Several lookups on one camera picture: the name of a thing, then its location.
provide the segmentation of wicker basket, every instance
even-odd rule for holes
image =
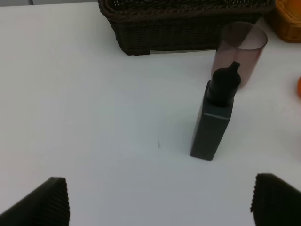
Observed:
[[[128,55],[150,51],[216,49],[233,21],[256,23],[274,0],[98,0],[118,44]]]
[[[276,7],[266,15],[266,20],[282,40],[301,42],[301,20],[286,10],[286,2],[287,0],[276,0]]]

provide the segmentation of table surface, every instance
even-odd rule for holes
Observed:
[[[71,226],[254,226],[257,173],[301,189],[301,45],[269,42],[213,161],[190,145],[214,51],[126,56],[97,3],[0,8],[0,212],[66,177]]]

